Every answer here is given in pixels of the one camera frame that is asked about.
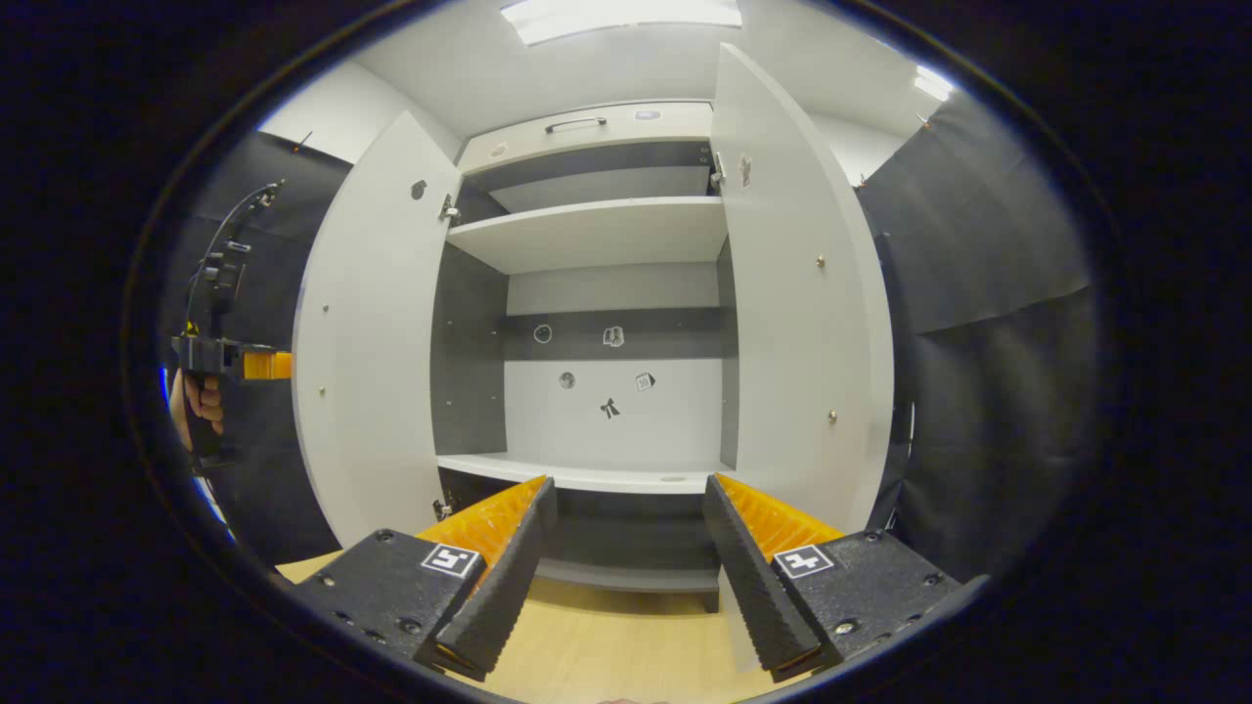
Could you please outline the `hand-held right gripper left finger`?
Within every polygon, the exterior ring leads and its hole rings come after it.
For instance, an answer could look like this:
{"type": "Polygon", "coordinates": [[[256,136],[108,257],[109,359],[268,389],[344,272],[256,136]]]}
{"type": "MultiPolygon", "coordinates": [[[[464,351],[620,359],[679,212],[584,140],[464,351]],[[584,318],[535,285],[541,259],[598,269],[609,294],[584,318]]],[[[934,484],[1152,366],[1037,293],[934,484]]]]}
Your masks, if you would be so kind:
{"type": "Polygon", "coordinates": [[[556,516],[558,489],[538,476],[417,535],[376,530],[295,582],[293,596],[392,660],[485,681],[515,631],[556,516]]]}

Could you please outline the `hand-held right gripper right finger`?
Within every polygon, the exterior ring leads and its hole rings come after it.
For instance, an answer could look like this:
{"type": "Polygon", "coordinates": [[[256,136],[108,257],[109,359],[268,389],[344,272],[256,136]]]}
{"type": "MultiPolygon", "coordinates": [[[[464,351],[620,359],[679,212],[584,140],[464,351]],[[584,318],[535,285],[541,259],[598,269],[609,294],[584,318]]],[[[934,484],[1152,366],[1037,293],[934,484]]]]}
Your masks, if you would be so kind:
{"type": "Polygon", "coordinates": [[[774,681],[871,658],[984,589],[983,577],[958,580],[888,531],[841,534],[726,475],[707,476],[702,512],[774,681]]]}

